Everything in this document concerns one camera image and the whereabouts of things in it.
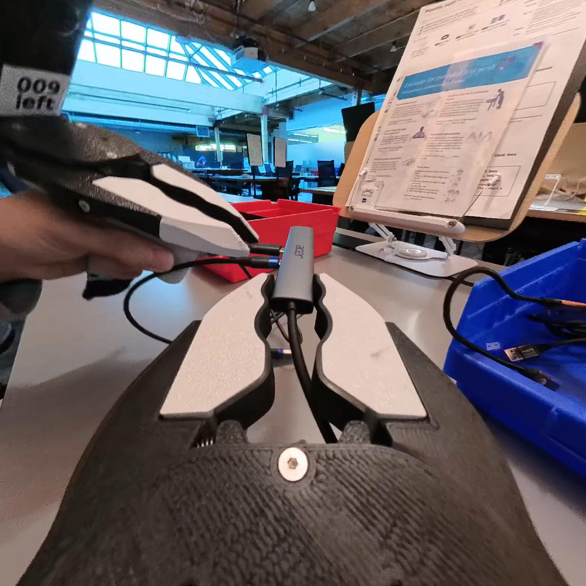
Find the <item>ceiling projector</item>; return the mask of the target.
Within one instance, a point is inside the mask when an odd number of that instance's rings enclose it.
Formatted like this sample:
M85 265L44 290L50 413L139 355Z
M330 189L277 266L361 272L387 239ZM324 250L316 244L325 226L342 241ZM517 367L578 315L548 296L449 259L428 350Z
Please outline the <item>ceiling projector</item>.
M265 51L257 46L240 45L231 52L231 67L252 74L260 71L267 64Z

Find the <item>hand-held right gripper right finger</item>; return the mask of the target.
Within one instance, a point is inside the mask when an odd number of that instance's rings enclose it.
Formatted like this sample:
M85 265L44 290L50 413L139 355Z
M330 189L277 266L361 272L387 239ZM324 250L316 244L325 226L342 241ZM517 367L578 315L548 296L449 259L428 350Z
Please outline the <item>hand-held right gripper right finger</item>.
M314 276L312 392L328 423L420 422L428 412L384 318L326 273Z

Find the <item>wooden document stand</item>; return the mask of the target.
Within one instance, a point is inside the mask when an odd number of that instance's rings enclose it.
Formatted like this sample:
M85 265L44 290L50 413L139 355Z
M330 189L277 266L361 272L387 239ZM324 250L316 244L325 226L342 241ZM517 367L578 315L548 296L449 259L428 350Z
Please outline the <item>wooden document stand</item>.
M448 278L479 260L463 255L464 243L490 245L500 253L509 246L539 254L585 237L585 106L578 92L564 111L559 107L511 220L466 216L451 219L393 212L356 212L346 200L359 174L378 113L362 125L333 196L341 208L333 244L359 249L379 260L432 277Z

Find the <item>red plastic bin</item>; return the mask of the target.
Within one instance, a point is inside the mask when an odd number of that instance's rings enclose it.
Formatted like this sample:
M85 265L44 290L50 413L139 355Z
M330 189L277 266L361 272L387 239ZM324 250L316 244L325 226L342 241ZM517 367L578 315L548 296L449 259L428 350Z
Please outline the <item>red plastic bin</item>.
M254 200L232 203L259 236L261 243L282 245L287 242L294 226L305 226L314 231L314 256L329 254L338 224L341 208L324 204L289 201Z

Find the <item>grey desk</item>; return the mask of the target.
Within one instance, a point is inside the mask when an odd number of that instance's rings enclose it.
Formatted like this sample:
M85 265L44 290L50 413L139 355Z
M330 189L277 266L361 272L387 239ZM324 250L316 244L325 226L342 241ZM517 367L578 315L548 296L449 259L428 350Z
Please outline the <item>grey desk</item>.
M151 347L119 311L95 316L82 278L43 286L1 408L1 585L585 585L556 548L574 534L543 482L510 472L474 406L434 364L452 282L349 253L318 260L385 320L428 418L318 432L297 375L238 421L164 420L207 312L149 289L145 316L182 333Z

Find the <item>person's left hand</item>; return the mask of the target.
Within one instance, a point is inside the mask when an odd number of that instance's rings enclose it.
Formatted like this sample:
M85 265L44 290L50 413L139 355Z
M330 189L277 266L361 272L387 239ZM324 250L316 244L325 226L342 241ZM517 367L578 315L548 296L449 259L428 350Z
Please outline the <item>person's left hand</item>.
M128 280L174 265L170 251L135 234L77 219L35 191L1 198L1 282L55 280L89 268Z

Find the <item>black monitor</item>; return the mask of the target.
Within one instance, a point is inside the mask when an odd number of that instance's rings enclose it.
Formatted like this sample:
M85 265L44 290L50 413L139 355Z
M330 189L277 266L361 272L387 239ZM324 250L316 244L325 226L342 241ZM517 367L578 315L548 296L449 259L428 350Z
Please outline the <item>black monitor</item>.
M373 101L341 109L347 143L352 143L356 140L362 125L375 111Z

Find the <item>laminated sheet blue header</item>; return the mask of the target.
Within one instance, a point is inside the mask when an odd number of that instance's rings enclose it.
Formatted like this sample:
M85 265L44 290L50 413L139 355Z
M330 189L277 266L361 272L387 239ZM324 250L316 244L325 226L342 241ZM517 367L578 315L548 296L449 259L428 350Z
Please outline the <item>laminated sheet blue header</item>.
M540 35L406 69L366 165L363 202L462 216L547 43Z

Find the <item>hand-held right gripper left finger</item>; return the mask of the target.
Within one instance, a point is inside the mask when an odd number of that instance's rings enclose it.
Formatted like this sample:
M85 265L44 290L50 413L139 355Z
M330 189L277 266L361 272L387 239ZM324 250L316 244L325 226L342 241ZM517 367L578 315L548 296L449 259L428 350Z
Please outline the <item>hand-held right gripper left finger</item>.
M204 316L161 406L164 420L238 421L248 429L274 403L269 297L275 280L259 274Z

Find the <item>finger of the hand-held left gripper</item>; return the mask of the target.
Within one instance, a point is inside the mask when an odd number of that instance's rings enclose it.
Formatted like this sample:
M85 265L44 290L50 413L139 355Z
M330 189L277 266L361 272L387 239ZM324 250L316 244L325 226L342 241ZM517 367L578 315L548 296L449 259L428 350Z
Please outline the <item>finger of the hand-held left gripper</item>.
M161 217L159 239L183 248L228 257L245 257L250 247L227 223L174 201L158 187L138 179L105 177L93 185Z
M258 234L230 202L194 176L166 164L157 164L150 165L149 182L174 201L227 224L246 243L260 241Z

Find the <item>blue plastic bin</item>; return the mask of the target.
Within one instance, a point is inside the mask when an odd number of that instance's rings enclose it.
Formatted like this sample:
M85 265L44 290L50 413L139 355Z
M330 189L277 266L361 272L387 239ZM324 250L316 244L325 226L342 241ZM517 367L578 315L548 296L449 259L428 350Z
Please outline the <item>blue plastic bin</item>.
M585 304L585 240L572 242L500 272L517 293ZM585 315L576 307L550 308L508 297L485 275L467 277L451 304L457 332L507 362L505 350L526 343L563 341L534 313ZM538 369L557 384L555 391L496 364L452 340L444 372L478 408L511 431L585 477L585 344L548 350L513 364Z

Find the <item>document stand with instruction sheets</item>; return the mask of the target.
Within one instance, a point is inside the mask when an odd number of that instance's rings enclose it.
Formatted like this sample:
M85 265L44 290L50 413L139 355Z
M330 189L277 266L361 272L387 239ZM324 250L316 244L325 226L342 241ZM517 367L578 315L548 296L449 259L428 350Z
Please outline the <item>document stand with instruction sheets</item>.
M477 193L462 215L511 219L562 96L567 90L572 100L576 92L570 89L570 78L577 72L585 49L585 1L443 1L422 8L379 111L347 204L360 212L376 210L363 202L366 165L384 113L406 69L425 59L540 35L546 37L547 47L485 169ZM376 211L383 216L401 212Z

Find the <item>black hub cable grey plug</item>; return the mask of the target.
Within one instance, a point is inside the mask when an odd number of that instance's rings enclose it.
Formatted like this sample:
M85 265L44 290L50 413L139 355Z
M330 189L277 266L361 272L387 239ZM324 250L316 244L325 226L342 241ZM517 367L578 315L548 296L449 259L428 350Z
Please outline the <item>black hub cable grey plug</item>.
M317 424L319 432L326 443L337 443L337 437L330 423L319 413L317 404L312 395L312 379L309 375L308 368L305 363L304 354L302 351L302 343L300 341L299 327L297 320L297 304L295 301L287 302L287 331L289 339L289 347L292 353L292 361L295 367L297 378L304 393L305 400L311 411L312 417Z

